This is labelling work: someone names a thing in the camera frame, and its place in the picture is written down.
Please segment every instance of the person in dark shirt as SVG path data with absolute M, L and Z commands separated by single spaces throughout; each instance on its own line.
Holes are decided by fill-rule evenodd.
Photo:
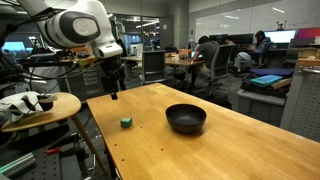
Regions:
M 249 51 L 251 54 L 240 52 L 235 58 L 234 67 L 237 68 L 238 72 L 241 72 L 242 64 L 245 66 L 253 65 L 271 42 L 270 38 L 266 37 L 261 30 L 255 34 L 255 38 L 257 39 L 257 44 L 250 47 Z
M 196 62 L 203 60 L 204 63 L 196 66 L 195 69 L 192 71 L 191 85 L 193 89 L 195 88 L 194 83 L 196 81 L 197 74 L 201 75 L 206 79 L 211 77 L 211 62 L 217 49 L 219 48 L 219 44 L 210 42 L 208 36 L 202 36 L 199 39 L 198 44 L 199 47 L 196 49 L 196 52 L 194 53 L 194 56 L 192 57 L 191 61 Z

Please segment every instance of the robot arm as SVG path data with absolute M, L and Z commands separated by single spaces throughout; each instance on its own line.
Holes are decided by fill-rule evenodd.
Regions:
M 18 0 L 31 17 L 51 8 L 43 0 Z M 116 43 L 107 11 L 98 0 L 79 0 L 71 8 L 46 21 L 37 22 L 45 41 L 55 48 L 72 48 L 90 43 L 98 59 L 122 54 Z

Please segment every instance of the gray floor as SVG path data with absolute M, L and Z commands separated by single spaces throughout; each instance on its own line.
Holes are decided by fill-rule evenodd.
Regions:
M 164 82 L 163 84 L 173 87 L 175 85 L 174 78 L 172 76 L 168 76 L 167 78 L 168 78 L 168 81 Z M 224 98 L 225 96 L 227 96 L 228 100 L 232 105 L 232 109 L 236 110 L 238 107 L 237 91 L 239 90 L 239 87 L 240 87 L 241 77 L 236 78 L 233 75 L 229 75 L 228 77 L 221 79 L 221 83 L 223 84 L 223 86 L 220 87 L 221 90 L 216 90 L 211 93 L 217 98 Z M 140 79 L 137 76 L 136 78 L 131 77 L 129 81 L 125 82 L 125 84 L 128 90 L 141 86 Z M 206 86 L 207 86 L 207 83 L 205 83 L 201 79 L 197 79 L 196 87 L 202 88 Z M 205 96 L 206 95 L 204 93 L 197 94 L 197 97 L 200 97 L 200 98 L 204 98 Z M 87 130 L 93 144 L 97 148 L 97 151 L 99 152 L 99 155 L 102 158 L 103 162 L 106 165 L 108 165 L 107 157 L 104 154 L 105 146 L 104 146 L 103 139 L 86 105 L 83 105 L 82 111 L 78 113 L 78 117 L 81 119 L 81 122 L 85 126 L 85 129 Z M 90 154 L 90 157 L 87 159 L 86 164 L 88 168 L 93 167 L 92 154 Z M 96 165 L 96 168 L 95 168 L 95 175 L 94 176 L 92 175 L 92 177 L 99 180 L 111 179 L 110 174 L 107 177 L 102 174 L 102 171 L 99 168 L 98 164 Z

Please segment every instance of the desk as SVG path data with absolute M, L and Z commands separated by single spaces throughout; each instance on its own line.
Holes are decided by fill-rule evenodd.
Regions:
M 137 57 L 137 56 L 128 56 L 128 57 L 121 57 L 121 59 L 124 62 L 124 72 L 125 76 L 128 79 L 128 66 L 127 66 L 127 61 L 136 61 L 136 62 L 142 62 L 142 57 Z M 165 59 L 165 64 L 166 65 L 172 65 L 172 66 L 183 66 L 185 67 L 185 77 L 188 77 L 188 68 L 190 66 L 202 64 L 204 61 L 197 61 L 197 62 L 191 62 L 188 60 L 182 60 L 179 61 L 179 54 L 173 54 L 173 57 L 166 57 Z
M 80 100 L 69 93 L 54 93 L 58 100 L 53 102 L 53 107 L 49 111 L 45 111 L 34 118 L 21 119 L 17 123 L 13 123 L 8 126 L 9 121 L 6 122 L 2 129 L 2 132 L 15 132 L 24 129 L 30 129 L 34 127 L 44 126 L 46 124 L 55 123 L 65 118 L 71 117 L 74 124 L 79 130 L 79 133 L 83 137 L 84 141 L 87 143 L 92 154 L 96 154 L 97 161 L 105 174 L 107 174 L 106 169 L 100 157 L 97 154 L 95 147 L 90 141 L 86 131 L 82 127 L 80 120 L 78 119 L 76 113 L 80 110 L 81 102 Z
M 87 100 L 123 179 L 319 179 L 320 144 L 161 84 Z M 202 131 L 174 132 L 167 107 L 196 104 Z M 123 117 L 133 118 L 128 129 Z

